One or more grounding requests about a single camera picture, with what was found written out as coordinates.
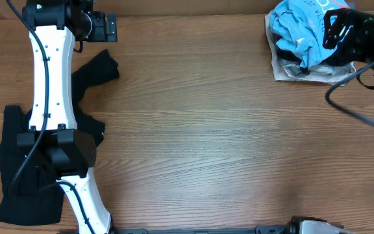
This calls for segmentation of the light blue t-shirt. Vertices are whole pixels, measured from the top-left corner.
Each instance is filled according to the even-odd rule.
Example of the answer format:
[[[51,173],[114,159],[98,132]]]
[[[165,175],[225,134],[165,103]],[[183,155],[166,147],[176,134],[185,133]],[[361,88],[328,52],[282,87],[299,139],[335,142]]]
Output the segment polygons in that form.
[[[302,68],[322,63],[336,51],[323,47],[325,13],[348,7],[344,0],[283,0],[270,16],[271,32],[280,36],[276,46],[293,53]]]

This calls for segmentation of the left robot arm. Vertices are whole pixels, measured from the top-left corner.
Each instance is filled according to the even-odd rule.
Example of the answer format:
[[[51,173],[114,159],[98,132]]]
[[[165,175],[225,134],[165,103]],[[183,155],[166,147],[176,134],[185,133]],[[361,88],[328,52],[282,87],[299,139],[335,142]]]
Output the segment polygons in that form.
[[[27,157],[15,173],[9,194],[29,163],[50,176],[43,192],[60,187],[79,225],[78,233],[114,233],[114,223],[94,177],[93,136],[78,129],[72,101],[71,63],[84,42],[117,42],[116,15],[94,11],[95,0],[27,1],[10,8],[29,30],[34,54],[34,102],[29,128],[17,136]]]

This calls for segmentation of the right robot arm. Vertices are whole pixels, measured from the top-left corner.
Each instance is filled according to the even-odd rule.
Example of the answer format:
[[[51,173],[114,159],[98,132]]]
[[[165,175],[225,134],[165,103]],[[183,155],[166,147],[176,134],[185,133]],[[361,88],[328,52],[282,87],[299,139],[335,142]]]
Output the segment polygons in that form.
[[[337,47],[341,52],[341,59],[366,64],[354,74],[332,85],[325,93],[325,101],[335,109],[374,127],[374,120],[346,109],[330,98],[331,94],[340,85],[344,85],[353,79],[356,79],[368,90],[374,90],[374,85],[366,85],[360,79],[361,75],[367,70],[374,70],[374,15],[350,8],[340,8],[327,11],[324,22],[323,47],[326,49]]]

